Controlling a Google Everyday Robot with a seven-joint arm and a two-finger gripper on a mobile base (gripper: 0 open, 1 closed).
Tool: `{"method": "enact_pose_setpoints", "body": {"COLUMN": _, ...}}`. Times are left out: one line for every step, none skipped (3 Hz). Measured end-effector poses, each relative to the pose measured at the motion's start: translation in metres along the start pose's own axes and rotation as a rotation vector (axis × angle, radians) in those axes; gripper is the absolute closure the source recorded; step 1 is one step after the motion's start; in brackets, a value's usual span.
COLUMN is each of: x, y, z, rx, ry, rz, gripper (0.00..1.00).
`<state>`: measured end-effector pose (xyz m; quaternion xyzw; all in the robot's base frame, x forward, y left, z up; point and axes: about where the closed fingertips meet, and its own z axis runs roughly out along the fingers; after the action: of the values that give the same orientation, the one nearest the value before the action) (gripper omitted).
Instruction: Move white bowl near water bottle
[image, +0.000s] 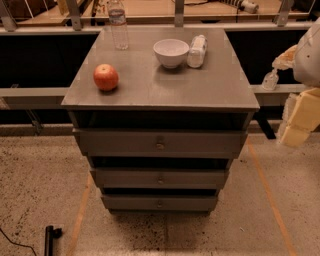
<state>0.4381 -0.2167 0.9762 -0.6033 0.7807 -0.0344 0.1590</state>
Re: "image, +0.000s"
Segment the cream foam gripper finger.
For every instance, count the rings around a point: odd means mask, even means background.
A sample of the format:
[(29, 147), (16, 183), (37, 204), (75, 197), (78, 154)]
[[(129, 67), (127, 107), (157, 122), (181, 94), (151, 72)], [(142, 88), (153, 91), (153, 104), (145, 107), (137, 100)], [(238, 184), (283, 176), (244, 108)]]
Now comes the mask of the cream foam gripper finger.
[(290, 93), (279, 126), (279, 143), (299, 147), (320, 125), (320, 89)]

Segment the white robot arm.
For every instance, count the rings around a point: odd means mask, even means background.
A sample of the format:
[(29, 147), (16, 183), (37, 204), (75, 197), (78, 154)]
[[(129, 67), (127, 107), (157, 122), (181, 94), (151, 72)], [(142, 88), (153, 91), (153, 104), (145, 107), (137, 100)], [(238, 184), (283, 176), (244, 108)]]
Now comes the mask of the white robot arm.
[(281, 144), (300, 146), (320, 124), (320, 18), (294, 45), (275, 58), (272, 67), (293, 70), (294, 79), (305, 86), (298, 96), (290, 96), (279, 127)]

